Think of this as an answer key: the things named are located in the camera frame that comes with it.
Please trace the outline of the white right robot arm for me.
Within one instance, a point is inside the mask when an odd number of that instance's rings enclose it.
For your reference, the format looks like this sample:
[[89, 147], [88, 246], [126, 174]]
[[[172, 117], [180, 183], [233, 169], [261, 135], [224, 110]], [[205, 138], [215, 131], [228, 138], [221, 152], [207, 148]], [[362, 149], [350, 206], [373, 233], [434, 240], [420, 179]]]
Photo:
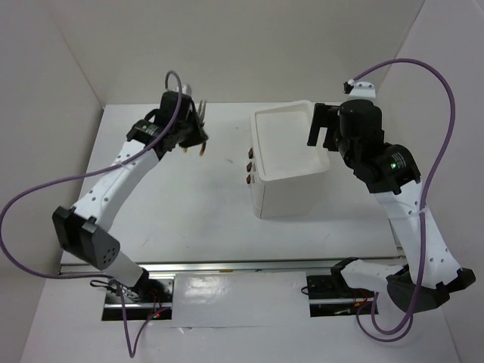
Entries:
[[338, 296], [354, 289], [387, 293], [401, 311], [425, 312], [468, 288], [476, 276], [450, 253], [421, 200], [424, 183], [411, 152], [385, 141], [382, 119], [369, 100], [314, 107], [307, 144], [316, 146], [320, 130], [326, 130], [324, 149], [339, 153], [384, 208], [407, 261], [390, 266], [349, 257], [332, 267], [330, 288]]

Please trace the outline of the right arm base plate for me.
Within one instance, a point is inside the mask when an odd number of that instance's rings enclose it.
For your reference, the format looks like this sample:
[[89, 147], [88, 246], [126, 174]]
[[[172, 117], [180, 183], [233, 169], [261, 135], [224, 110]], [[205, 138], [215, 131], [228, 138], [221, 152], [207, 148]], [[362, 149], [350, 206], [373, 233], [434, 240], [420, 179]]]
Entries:
[[309, 298], [311, 317], [350, 316], [363, 307], [362, 314], [371, 313], [374, 293], [364, 289], [341, 287], [330, 275], [309, 275], [301, 293]]

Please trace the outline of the yellow handled pliers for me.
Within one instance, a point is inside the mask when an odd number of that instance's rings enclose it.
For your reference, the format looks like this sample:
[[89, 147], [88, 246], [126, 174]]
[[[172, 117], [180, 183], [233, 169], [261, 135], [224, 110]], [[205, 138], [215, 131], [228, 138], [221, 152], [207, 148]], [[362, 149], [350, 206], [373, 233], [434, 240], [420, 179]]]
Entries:
[[184, 153], [188, 148], [200, 146], [199, 155], [203, 156], [206, 150], [206, 144], [209, 140], [208, 134], [204, 130], [206, 113], [206, 100], [201, 100], [197, 107], [191, 102], [191, 111], [188, 114], [189, 132], [183, 142], [180, 144]]

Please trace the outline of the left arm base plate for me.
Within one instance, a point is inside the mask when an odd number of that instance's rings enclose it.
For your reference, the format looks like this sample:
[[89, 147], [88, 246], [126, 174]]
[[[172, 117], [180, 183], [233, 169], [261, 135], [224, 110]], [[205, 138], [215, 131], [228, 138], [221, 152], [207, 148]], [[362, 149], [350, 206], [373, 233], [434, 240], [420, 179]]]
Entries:
[[[151, 293], [148, 297], [139, 295], [122, 286], [125, 299], [126, 319], [128, 321], [144, 321], [150, 314], [156, 313], [153, 320], [168, 321], [172, 319], [172, 295], [175, 286], [174, 276], [162, 276], [158, 280], [164, 287], [164, 295], [155, 297]], [[121, 321], [123, 319], [122, 304], [116, 283], [91, 281], [92, 287], [101, 288], [105, 292], [102, 321]]]

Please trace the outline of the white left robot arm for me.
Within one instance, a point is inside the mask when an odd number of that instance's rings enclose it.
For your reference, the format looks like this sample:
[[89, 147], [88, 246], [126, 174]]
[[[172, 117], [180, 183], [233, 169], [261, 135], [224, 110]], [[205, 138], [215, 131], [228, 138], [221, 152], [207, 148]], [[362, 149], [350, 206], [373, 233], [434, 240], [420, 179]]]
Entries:
[[162, 302], [165, 287], [122, 252], [110, 235], [113, 220], [143, 177], [175, 147], [205, 147], [205, 102], [195, 104], [188, 85], [163, 93], [158, 108], [137, 121], [116, 156], [115, 169], [105, 173], [69, 209], [59, 206], [52, 219], [60, 246], [112, 277], [133, 302]]

